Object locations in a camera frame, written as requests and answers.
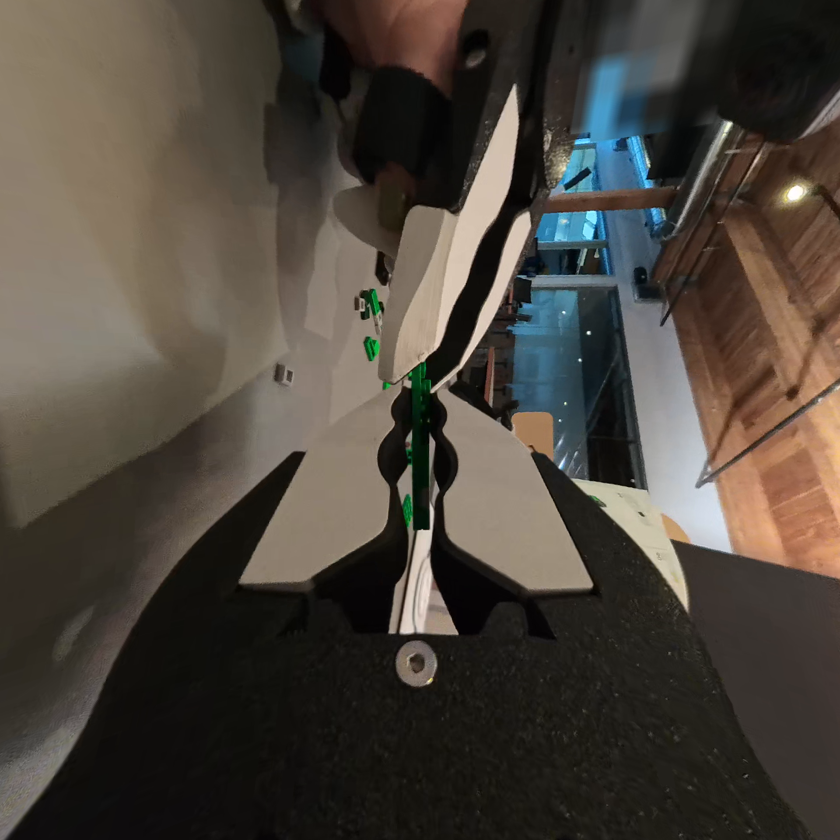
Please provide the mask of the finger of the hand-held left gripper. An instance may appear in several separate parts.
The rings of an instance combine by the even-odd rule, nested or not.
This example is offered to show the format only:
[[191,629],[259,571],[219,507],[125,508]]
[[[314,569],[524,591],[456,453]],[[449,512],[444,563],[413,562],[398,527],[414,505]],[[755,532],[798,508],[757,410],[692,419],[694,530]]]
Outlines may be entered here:
[[448,364],[452,379],[464,366],[487,332],[522,260],[522,252],[532,239],[532,219],[523,210],[511,219],[503,242],[481,247],[470,270],[464,292],[453,312],[455,348]]
[[417,204],[409,211],[383,321],[383,382],[399,382],[442,344],[480,243],[508,196],[518,132],[513,85],[461,210]]

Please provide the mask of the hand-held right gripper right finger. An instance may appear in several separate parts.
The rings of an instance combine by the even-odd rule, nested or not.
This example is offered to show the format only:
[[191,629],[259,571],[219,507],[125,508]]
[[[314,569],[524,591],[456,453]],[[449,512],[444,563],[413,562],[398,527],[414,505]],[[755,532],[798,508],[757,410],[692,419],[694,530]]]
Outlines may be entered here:
[[551,636],[541,602],[595,585],[533,454],[456,395],[436,394],[434,410],[431,564],[456,633],[480,634],[513,604],[529,634]]

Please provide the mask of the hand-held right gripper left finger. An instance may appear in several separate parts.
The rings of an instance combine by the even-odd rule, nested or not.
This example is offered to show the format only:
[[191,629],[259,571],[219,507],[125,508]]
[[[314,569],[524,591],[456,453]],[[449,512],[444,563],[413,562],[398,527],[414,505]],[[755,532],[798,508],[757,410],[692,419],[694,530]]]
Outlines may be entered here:
[[390,631],[409,534],[399,479],[412,425],[393,387],[329,426],[303,456],[239,586],[338,604],[352,629]]

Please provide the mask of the pile of lego pieces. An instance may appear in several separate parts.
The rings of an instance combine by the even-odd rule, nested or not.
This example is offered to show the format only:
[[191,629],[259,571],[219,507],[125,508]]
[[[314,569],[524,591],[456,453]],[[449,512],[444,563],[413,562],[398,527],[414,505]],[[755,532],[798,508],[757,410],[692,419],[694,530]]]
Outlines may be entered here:
[[372,334],[366,335],[363,340],[366,360],[369,362],[377,361],[382,346],[384,305],[374,288],[362,289],[354,298],[353,305],[360,316],[360,320],[366,322],[368,328],[372,331]]

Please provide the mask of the green lego plate assembly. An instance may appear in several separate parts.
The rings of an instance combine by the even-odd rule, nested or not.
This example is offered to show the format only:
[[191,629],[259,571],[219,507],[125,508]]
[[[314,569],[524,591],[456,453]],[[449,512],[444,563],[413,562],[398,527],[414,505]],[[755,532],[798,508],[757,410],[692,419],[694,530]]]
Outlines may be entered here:
[[412,468],[412,524],[415,531],[426,531],[431,526],[431,381],[427,378],[426,364],[421,362],[409,374],[411,386],[411,468]]

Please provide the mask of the person's left hand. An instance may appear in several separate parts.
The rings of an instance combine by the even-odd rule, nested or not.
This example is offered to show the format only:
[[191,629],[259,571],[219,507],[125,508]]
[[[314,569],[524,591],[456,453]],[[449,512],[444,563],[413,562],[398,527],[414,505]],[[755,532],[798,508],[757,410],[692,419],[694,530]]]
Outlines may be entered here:
[[346,170],[374,188],[392,233],[449,157],[452,87],[467,2],[306,2],[323,34],[319,73]]

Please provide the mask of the long office desk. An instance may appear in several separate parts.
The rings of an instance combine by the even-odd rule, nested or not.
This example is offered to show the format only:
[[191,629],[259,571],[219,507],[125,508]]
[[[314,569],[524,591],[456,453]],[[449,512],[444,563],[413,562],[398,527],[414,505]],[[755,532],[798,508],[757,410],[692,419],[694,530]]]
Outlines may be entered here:
[[486,334],[485,398],[491,405],[500,405],[503,395],[512,386],[516,342],[512,327],[518,322],[518,309],[518,303],[513,297],[513,287],[510,286]]

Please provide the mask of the large window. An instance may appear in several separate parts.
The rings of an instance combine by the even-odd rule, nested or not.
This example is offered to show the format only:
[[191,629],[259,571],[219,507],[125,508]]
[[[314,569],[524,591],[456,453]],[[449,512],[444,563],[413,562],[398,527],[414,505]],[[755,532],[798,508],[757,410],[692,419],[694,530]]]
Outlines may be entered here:
[[[654,136],[636,135],[594,142],[588,137],[574,144],[569,163],[552,197],[571,194],[651,191],[662,182],[650,178]],[[538,254],[551,275],[615,274],[622,248],[631,266],[651,269],[659,249],[658,234],[667,208],[625,211],[562,211],[542,217],[537,232]]]

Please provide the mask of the open instruction booklet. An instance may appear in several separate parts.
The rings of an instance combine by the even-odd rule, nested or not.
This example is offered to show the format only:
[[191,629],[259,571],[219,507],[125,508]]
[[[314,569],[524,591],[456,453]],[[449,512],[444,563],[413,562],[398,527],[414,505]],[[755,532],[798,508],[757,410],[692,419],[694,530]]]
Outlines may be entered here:
[[662,512],[653,504],[649,493],[586,479],[573,479],[573,482],[644,551],[682,606],[688,609],[686,576],[667,534]]

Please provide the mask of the wooden beam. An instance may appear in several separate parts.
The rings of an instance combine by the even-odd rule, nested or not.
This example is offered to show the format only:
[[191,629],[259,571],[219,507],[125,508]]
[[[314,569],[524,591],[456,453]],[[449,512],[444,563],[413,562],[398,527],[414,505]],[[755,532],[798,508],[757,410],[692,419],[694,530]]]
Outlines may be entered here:
[[544,214],[573,214],[586,212],[637,211],[670,208],[679,188],[655,186],[614,191],[563,192],[546,202]]

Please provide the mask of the metal rod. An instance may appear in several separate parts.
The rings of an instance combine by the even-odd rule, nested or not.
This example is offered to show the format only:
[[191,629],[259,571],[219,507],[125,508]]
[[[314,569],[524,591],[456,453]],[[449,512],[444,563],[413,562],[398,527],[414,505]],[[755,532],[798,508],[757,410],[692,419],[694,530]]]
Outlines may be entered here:
[[695,488],[700,489],[710,483],[715,482],[717,478],[724,472],[726,472],[728,469],[735,466],[740,461],[744,460],[747,456],[751,455],[756,449],[771,441],[771,439],[777,434],[781,433],[782,431],[784,431],[785,429],[787,429],[788,427],[805,417],[810,411],[821,405],[825,401],[825,399],[838,393],[838,391],[839,378],[836,378],[830,385],[826,386],[821,391],[819,391],[819,393],[814,395],[813,398],[804,403],[802,406],[795,409],[784,419],[780,420],[778,423],[773,425],[769,431],[762,434],[760,437],[758,437],[748,446],[743,448],[735,456],[732,456],[730,459],[725,461],[719,467],[713,468],[711,466],[711,461],[708,459],[698,476]]

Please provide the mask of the black panel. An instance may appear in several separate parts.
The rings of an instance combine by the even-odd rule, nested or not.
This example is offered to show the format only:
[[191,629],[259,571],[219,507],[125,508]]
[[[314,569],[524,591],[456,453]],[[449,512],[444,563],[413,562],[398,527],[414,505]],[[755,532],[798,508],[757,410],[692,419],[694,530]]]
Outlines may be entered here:
[[815,838],[839,838],[839,583],[675,542],[742,729]]

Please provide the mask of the glass partition wall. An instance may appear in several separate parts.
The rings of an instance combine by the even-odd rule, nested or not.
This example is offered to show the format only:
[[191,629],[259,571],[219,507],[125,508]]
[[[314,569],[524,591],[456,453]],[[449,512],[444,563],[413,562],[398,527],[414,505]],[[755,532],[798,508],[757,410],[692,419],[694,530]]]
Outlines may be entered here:
[[646,490],[616,287],[533,287],[514,337],[512,396],[552,419],[549,457],[569,477]]

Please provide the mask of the silver ventilation duct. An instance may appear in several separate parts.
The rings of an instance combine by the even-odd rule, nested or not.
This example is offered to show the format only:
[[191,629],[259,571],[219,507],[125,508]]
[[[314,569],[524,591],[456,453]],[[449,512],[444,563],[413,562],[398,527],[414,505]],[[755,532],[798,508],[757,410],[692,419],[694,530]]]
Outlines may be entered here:
[[690,225],[699,221],[747,134],[741,126],[724,119],[716,119],[706,126],[686,176],[658,231],[661,242],[685,233]]

